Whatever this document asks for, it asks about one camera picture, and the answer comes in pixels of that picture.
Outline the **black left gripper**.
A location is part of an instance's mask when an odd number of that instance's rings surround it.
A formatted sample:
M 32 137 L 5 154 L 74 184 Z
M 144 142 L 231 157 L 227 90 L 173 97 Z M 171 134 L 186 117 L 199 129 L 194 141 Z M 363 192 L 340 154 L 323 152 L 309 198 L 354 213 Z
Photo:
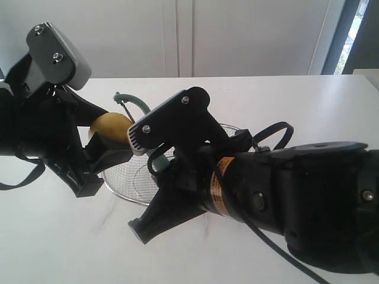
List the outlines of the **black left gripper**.
M 18 184 L 2 183 L 9 191 L 37 180 L 49 167 L 76 197 L 94 196 L 104 181 L 97 174 L 133 157 L 129 143 L 95 132 L 82 147 L 78 127 L 89 127 L 107 110 L 83 99 L 67 85 L 54 95 L 22 98 L 1 88 L 1 155 L 35 165 Z

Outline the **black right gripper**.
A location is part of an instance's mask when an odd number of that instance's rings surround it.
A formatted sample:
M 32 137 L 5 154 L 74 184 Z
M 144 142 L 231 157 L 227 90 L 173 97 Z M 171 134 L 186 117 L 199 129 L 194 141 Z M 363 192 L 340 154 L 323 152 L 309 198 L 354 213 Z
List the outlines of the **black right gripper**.
M 208 161 L 213 153 L 211 145 L 203 144 L 192 160 L 175 153 L 166 167 L 156 170 L 158 192 L 144 213 L 128 222 L 143 244 L 206 212 L 216 212 L 210 193 L 213 168 Z

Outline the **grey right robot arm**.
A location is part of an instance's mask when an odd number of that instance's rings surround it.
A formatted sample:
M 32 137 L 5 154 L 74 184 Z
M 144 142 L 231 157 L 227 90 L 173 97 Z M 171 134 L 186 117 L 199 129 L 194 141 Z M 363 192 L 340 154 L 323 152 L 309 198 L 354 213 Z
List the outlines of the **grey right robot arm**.
M 129 222 L 156 236 L 206 212 L 284 237 L 295 259 L 335 273 L 378 273 L 378 151 L 364 143 L 175 159 L 145 212 Z

